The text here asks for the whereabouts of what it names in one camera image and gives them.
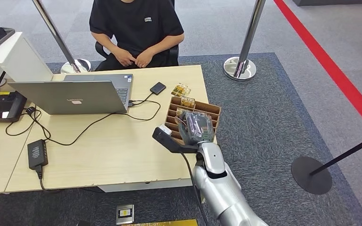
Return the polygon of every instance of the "red floor line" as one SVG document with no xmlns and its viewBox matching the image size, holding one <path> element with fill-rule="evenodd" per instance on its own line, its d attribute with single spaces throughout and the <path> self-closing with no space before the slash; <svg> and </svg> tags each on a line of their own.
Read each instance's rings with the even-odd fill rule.
<svg viewBox="0 0 362 226">
<path fill-rule="evenodd" d="M 283 0 L 274 0 L 275 4 L 281 10 L 296 33 L 302 41 L 310 49 L 318 62 L 327 71 L 328 75 L 333 79 L 336 85 L 341 89 L 346 98 L 352 103 L 359 114 L 362 116 L 362 94 L 352 84 L 343 71 L 337 66 L 327 52 L 321 47 L 316 39 L 310 34 L 305 26 L 299 21 L 295 14 L 288 8 Z"/>
</svg>

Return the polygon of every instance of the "black cable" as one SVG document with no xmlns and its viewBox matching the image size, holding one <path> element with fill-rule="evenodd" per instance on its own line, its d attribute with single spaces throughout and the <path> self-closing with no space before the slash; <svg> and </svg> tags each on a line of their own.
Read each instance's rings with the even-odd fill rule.
<svg viewBox="0 0 362 226">
<path fill-rule="evenodd" d="M 143 102 L 151 102 L 151 103 L 155 103 L 155 104 L 159 105 L 159 107 L 158 107 L 158 109 L 156 110 L 155 114 L 154 114 L 151 118 L 149 118 L 149 119 L 140 119 L 140 118 L 135 118 L 135 117 L 133 117 L 133 116 L 127 114 L 127 113 L 110 113 L 110 114 L 106 115 L 105 117 L 103 117 L 103 118 L 101 118 L 101 119 L 98 119 L 98 120 L 94 121 L 93 123 L 91 123 L 90 125 L 88 125 L 87 128 L 85 128 L 85 129 L 77 136 L 77 138 L 76 138 L 73 142 L 71 142 L 71 143 L 69 143 L 69 144 L 63 144 L 63 143 L 60 143 L 60 142 L 58 142 L 58 141 L 56 141 L 56 140 L 54 140 L 54 139 L 51 139 L 52 134 L 49 132 L 49 130 L 37 121 L 37 116 L 35 115 L 35 112 L 38 111 L 38 110 L 35 110 L 35 111 L 33 112 L 33 113 L 34 113 L 34 117 L 31 115 L 32 112 L 29 112 L 28 115 L 32 118 L 32 120 L 33 120 L 35 123 L 37 123 L 37 124 L 41 127 L 41 129 L 42 129 L 42 131 L 43 131 L 43 133 L 44 133 L 44 136 L 45 136 L 45 138 L 46 138 L 44 141 L 49 140 L 49 141 L 51 141 L 51 142 L 53 142 L 53 143 L 56 143 L 56 144 L 58 144 L 58 145 L 70 146 L 70 145 L 73 145 L 73 144 L 81 137 L 81 135 L 82 135 L 85 131 L 87 131 L 93 124 L 95 124 L 95 123 L 97 123 L 97 122 L 99 122 L 99 121 L 102 121 L 102 120 L 104 120 L 105 118 L 107 118 L 107 117 L 109 117 L 110 115 L 113 115 L 113 114 L 127 115 L 127 116 L 130 117 L 130 118 L 133 118 L 133 119 L 136 119 L 136 120 L 140 120 L 140 121 L 149 121 L 149 120 L 152 120 L 152 119 L 157 115 L 157 113 L 159 112 L 159 110 L 160 110 L 160 108 L 161 108 L 161 105 L 160 105 L 160 103 L 158 103 L 158 102 L 156 102 L 156 101 L 147 100 L 147 98 L 146 98 L 145 100 L 143 100 L 143 101 L 142 101 L 142 100 L 136 100 L 135 102 L 140 102 L 140 101 L 141 101 L 142 103 L 143 103 Z"/>
<path fill-rule="evenodd" d="M 37 172 L 38 175 L 38 179 L 40 180 L 40 185 L 41 185 L 41 189 L 45 192 L 45 193 L 49 193 L 49 194 L 56 194 L 59 192 L 62 192 L 63 190 L 46 190 L 43 182 L 42 182 L 42 178 L 43 178 L 43 166 L 39 165 L 35 168 L 35 172 Z"/>
<path fill-rule="evenodd" d="M 147 98 L 145 98 L 145 100 L 131 100 L 131 101 L 129 101 L 129 103 L 139 102 L 139 101 L 140 101 L 141 103 L 137 103 L 137 104 L 134 104 L 134 105 L 132 105 L 132 106 L 140 105 L 140 104 L 144 103 L 145 101 L 147 101 L 152 94 L 153 94 L 153 93 L 150 93 L 149 96 L 148 96 Z"/>
<path fill-rule="evenodd" d="M 36 112 L 39 112 L 38 115 L 35 116 L 36 119 L 38 119 L 38 117 L 41 115 L 41 111 L 40 110 L 35 110 Z M 10 134 L 8 132 L 8 129 L 9 127 L 11 127 L 13 125 L 13 123 L 15 122 L 11 122 L 5 129 L 5 133 L 8 135 L 8 136 L 11 136 L 11 137 L 15 137 L 15 136 L 19 136 L 19 135 L 22 135 L 24 134 L 25 132 L 27 132 L 33 125 L 34 125 L 34 120 L 31 122 L 31 124 L 28 126 L 28 128 L 26 128 L 24 131 L 20 132 L 20 133 L 17 133 L 17 134 Z"/>
<path fill-rule="evenodd" d="M 141 103 L 144 103 L 144 102 L 151 102 L 151 103 L 155 103 L 157 105 L 159 105 L 159 108 L 156 110 L 155 114 L 150 117 L 149 119 L 139 119 L 139 118 L 135 118 L 134 116 L 131 116 L 127 113 L 114 113 L 114 114 L 122 114 L 122 115 L 127 115 L 128 117 L 132 118 L 132 119 L 136 119 L 136 120 L 140 120 L 140 121 L 149 121 L 149 120 L 152 120 L 154 117 L 156 117 L 157 113 L 159 112 L 160 108 L 162 107 L 160 103 L 156 102 L 156 101 L 152 101 L 152 100 L 147 100 L 147 98 L 145 100 L 133 100 L 133 102 L 139 102 L 141 101 Z"/>
<path fill-rule="evenodd" d="M 185 162 L 187 163 L 189 175 L 191 176 L 192 186 L 194 187 L 195 197 L 196 197 L 196 199 L 197 199 L 197 204 L 198 204 L 200 213 L 202 214 L 203 220 L 205 221 L 205 225 L 206 225 L 206 226 L 209 226 L 209 223 L 208 223 L 207 218 L 206 218 L 206 214 L 205 214 L 205 212 L 203 212 L 202 202 L 200 201 L 200 197 L 199 197 L 199 195 L 198 195 L 198 193 L 197 193 L 197 187 L 196 187 L 196 184 L 195 184 L 195 180 L 194 180 L 194 178 L 193 178 L 193 175 L 192 175 L 191 166 L 189 165 L 189 162 L 188 162 L 187 157 L 185 157 L 185 154 L 184 154 L 181 150 L 180 150 L 180 154 L 183 156 Z"/>
</svg>

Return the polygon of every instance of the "yellow label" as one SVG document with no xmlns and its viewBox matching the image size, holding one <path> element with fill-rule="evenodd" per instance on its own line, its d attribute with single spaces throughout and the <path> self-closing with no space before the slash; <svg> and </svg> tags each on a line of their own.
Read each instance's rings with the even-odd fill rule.
<svg viewBox="0 0 362 226">
<path fill-rule="evenodd" d="M 123 217 L 123 216 L 128 216 L 131 214 L 131 210 L 121 210 L 120 211 L 120 216 Z"/>
<path fill-rule="evenodd" d="M 10 92 L 0 92 L 0 95 L 9 95 Z"/>
</svg>

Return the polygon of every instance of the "laptop keyboard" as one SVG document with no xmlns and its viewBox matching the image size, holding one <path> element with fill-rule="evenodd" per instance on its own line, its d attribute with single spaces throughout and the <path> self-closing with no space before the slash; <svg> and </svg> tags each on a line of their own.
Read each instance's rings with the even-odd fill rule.
<svg viewBox="0 0 362 226">
<path fill-rule="evenodd" d="M 117 93 L 118 93 L 121 101 L 123 102 L 123 104 L 125 104 L 125 101 L 127 100 L 128 88 L 116 89 L 116 90 L 117 90 Z"/>
</svg>

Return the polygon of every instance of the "black t-shirt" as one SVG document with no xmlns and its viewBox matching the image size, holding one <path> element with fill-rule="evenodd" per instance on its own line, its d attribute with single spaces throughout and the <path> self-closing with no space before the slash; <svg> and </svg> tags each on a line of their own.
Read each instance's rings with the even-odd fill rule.
<svg viewBox="0 0 362 226">
<path fill-rule="evenodd" d="M 90 30 L 117 40 L 117 45 L 137 57 L 166 36 L 184 33 L 169 0 L 94 0 Z"/>
</svg>

